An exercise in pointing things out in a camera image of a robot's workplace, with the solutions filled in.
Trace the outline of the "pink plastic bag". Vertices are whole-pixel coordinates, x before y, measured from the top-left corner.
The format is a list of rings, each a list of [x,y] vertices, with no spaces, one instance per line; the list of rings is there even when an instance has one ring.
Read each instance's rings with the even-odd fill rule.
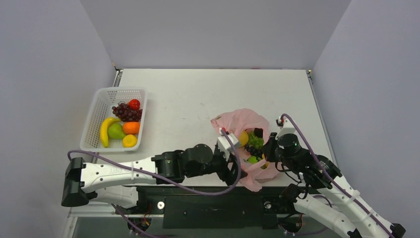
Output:
[[[266,144],[270,136],[269,122],[263,116],[251,109],[237,109],[232,112],[222,113],[210,120],[213,128],[219,133],[220,128],[225,128],[227,132],[234,134],[237,138],[243,131],[253,131],[255,128],[263,130],[263,144]],[[252,192],[262,189],[262,183],[272,180],[279,172],[273,163],[259,161],[252,164],[247,161],[251,154],[244,148],[238,149],[241,160],[241,168],[248,174],[239,180],[239,183]]]

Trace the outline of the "yellow fake fruit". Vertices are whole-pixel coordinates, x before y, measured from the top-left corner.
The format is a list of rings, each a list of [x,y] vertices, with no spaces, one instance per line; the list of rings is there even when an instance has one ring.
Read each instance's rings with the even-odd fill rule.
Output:
[[[249,142],[249,135],[246,131],[242,131],[238,137],[240,147],[245,147]]]

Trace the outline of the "green fake fruit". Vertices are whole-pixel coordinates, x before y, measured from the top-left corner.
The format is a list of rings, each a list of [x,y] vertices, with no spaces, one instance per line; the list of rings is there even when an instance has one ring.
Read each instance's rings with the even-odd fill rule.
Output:
[[[248,162],[248,163],[251,163],[251,164],[255,164],[255,163],[259,162],[260,160],[261,160],[261,158],[260,158],[260,157],[250,156],[250,157],[247,159],[247,162]]]

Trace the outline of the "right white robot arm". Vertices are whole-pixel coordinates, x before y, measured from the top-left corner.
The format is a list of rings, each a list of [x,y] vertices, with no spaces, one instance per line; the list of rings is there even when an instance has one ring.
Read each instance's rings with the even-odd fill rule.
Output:
[[[272,133],[262,151],[269,162],[280,162],[302,178],[305,186],[317,190],[338,208],[290,184],[279,199],[284,211],[309,215],[342,238],[401,238],[406,233],[401,224],[389,222],[375,212],[329,158],[317,155],[309,145],[303,148],[297,135]]]

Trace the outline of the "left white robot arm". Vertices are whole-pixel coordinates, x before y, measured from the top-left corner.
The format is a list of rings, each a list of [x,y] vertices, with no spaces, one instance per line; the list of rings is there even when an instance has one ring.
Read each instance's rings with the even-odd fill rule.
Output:
[[[227,184],[227,189],[221,192],[190,189],[195,194],[217,196],[228,193],[245,175],[233,153],[218,147],[212,150],[205,144],[125,163],[102,160],[105,163],[95,164],[82,157],[69,158],[61,199],[63,207],[79,207],[98,201],[142,213],[147,209],[148,200],[145,192],[135,188],[135,184],[172,184],[187,189],[182,185],[184,179],[217,174]]]

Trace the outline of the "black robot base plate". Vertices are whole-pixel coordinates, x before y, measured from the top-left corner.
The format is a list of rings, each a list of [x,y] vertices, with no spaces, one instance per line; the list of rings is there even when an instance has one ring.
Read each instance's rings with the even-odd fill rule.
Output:
[[[244,187],[219,196],[198,195],[173,186],[138,186],[140,206],[122,214],[139,216],[142,222],[156,224],[163,219],[164,229],[235,229],[260,227],[276,229],[279,222],[297,216],[292,202],[282,192],[285,187],[264,187],[251,192]]]

